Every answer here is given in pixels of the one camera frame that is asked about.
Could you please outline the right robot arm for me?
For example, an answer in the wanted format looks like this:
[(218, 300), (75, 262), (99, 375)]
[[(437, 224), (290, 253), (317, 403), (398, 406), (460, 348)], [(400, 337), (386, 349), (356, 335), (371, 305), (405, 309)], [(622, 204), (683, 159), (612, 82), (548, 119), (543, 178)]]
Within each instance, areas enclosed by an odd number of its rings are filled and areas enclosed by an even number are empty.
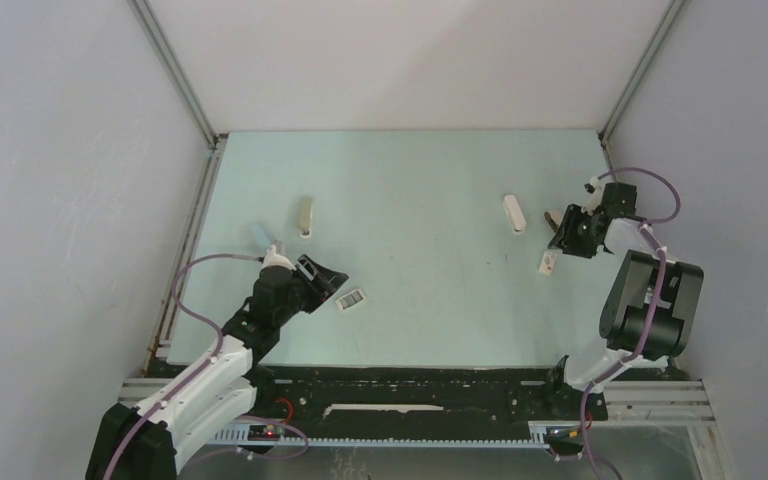
[(541, 392), (543, 408), (556, 418), (580, 407), (581, 392), (600, 393), (631, 368), (680, 355), (704, 282), (703, 269), (673, 258), (657, 239), (654, 221), (638, 215), (636, 186), (593, 177), (585, 189), (588, 199), (566, 207), (549, 250), (583, 259), (608, 253), (622, 261), (601, 310), (597, 339), (565, 357), (561, 379)]

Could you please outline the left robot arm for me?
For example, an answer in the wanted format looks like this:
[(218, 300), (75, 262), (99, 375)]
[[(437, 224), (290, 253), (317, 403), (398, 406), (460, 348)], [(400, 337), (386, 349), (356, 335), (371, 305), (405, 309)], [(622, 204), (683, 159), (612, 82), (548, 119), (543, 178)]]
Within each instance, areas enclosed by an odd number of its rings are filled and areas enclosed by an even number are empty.
[(224, 324), (192, 312), (214, 340), (191, 365), (133, 406), (117, 403), (102, 417), (85, 473), (88, 479), (175, 479), (208, 440), (247, 413), (264, 416), (275, 388), (247, 379), (297, 314), (311, 314), (348, 281), (302, 255), (291, 261), (269, 247), (251, 294)]

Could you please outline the staple box tray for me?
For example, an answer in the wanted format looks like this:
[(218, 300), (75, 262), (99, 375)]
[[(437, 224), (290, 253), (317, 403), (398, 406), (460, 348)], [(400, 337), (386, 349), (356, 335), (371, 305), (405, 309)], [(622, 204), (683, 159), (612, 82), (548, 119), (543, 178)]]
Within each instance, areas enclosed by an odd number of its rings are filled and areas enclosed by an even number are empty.
[(365, 292), (361, 288), (355, 288), (338, 297), (335, 303), (341, 312), (346, 312), (362, 304), (365, 300)]

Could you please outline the aluminium frame rail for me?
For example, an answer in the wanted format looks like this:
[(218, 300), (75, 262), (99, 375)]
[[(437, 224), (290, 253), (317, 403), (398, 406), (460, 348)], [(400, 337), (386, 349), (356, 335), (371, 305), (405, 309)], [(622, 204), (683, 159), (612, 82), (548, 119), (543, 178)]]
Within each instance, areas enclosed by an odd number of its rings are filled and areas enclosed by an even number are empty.
[(127, 4), (143, 29), (156, 57), (166, 71), (172, 86), (183, 101), (201, 137), (209, 149), (215, 149), (219, 134), (212, 126), (198, 95), (181, 64), (150, 1), (128, 0)]

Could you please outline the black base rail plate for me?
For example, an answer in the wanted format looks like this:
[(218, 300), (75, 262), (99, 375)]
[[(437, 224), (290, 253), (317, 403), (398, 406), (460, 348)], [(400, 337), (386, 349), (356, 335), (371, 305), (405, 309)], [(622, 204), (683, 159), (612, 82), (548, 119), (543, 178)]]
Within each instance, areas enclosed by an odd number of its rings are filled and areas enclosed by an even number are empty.
[(256, 416), (286, 419), (312, 440), (525, 441), (532, 422), (608, 418), (559, 370), (258, 367)]

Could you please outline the light blue white stapler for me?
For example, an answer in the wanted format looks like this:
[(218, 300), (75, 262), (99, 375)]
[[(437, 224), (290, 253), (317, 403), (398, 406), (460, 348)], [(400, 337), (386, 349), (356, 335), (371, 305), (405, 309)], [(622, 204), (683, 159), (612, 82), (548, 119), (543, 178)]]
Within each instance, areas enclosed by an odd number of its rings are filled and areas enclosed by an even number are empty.
[(254, 244), (260, 250), (268, 249), (274, 242), (275, 237), (271, 231), (261, 223), (252, 223), (248, 227), (248, 231)]

